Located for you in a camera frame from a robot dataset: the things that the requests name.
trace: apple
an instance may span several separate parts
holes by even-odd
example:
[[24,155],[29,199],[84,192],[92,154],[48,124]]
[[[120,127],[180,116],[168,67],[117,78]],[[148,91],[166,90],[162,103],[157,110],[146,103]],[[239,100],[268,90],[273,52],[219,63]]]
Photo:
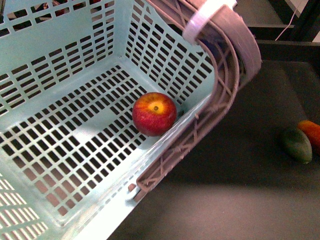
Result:
[[133,123],[144,135],[160,136],[168,131],[177,117],[174,102],[165,94],[148,92],[133,105]]

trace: plastic basket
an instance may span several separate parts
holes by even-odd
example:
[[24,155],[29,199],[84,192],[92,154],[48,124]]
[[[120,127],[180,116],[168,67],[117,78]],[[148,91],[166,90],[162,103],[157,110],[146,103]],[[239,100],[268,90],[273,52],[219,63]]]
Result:
[[[0,22],[0,238],[106,239],[229,110],[238,57],[145,1],[43,3],[6,0]],[[162,137],[133,125],[147,92],[183,113]]]

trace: cable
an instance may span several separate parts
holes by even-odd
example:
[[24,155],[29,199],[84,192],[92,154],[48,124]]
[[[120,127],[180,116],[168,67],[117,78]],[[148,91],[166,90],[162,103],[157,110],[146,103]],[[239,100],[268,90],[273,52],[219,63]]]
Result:
[[282,32],[281,32],[281,33],[279,34],[279,36],[275,39],[275,41],[277,41],[277,40],[281,37],[281,35],[290,27],[290,25],[291,25],[291,23],[292,23],[295,15],[296,15],[296,12],[298,11],[298,8],[300,7],[300,5],[301,5],[302,2],[303,2],[303,0],[300,1],[299,5],[298,5],[298,6],[296,7],[296,9],[294,10],[293,15],[292,15],[292,17],[291,17],[291,20],[290,20],[288,26],[286,26],[285,29],[282,30]]

